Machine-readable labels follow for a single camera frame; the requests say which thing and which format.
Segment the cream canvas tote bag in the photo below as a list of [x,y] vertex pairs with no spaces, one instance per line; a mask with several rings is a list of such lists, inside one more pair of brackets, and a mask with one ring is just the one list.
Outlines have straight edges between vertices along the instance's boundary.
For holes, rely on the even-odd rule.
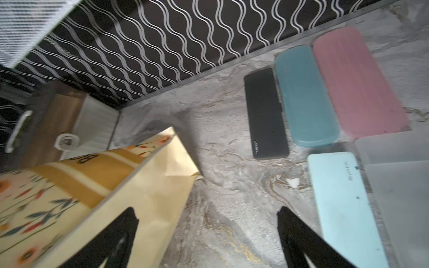
[[173,127],[144,142],[1,175],[1,266],[61,268],[125,209],[127,268],[159,266],[201,172]]

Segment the teal translucent pencil case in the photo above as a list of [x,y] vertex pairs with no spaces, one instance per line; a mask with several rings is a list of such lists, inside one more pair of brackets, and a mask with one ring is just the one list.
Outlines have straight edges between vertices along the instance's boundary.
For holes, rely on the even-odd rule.
[[301,45],[280,53],[275,71],[293,142],[327,146],[339,137],[339,124],[312,49]]

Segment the black pencil case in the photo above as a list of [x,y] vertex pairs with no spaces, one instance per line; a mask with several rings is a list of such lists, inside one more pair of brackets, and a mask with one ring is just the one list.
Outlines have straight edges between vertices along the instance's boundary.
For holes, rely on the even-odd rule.
[[246,75],[244,88],[253,157],[257,160],[288,157],[283,110],[273,69],[263,68]]

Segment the light blue pencil case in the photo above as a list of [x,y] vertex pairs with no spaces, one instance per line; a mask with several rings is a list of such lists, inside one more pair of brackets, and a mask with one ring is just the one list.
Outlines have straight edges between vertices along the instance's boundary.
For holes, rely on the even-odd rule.
[[357,268],[387,268],[354,154],[312,154],[307,163],[324,240]]

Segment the pink pencil case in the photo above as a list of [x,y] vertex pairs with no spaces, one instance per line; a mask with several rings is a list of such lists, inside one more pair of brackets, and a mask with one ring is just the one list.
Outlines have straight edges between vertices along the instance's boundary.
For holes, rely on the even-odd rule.
[[409,127],[406,112],[357,29],[344,27],[320,36],[313,54],[347,135],[358,139]]

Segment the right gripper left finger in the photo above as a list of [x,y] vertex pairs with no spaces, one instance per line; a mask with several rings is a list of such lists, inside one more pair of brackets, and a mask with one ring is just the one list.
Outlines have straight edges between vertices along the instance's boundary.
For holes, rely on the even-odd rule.
[[126,268],[139,220],[132,207],[125,209],[61,268]]

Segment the translucent clear pencil case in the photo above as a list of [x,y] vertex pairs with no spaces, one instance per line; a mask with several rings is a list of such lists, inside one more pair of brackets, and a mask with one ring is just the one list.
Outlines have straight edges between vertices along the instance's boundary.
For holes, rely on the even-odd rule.
[[370,136],[355,145],[400,267],[428,267],[429,134]]

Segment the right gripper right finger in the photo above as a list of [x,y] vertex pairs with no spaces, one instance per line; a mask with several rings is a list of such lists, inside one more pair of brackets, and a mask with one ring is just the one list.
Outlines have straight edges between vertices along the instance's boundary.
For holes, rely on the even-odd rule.
[[308,268],[307,260],[317,268],[354,267],[289,208],[282,207],[277,219],[280,243],[289,268]]

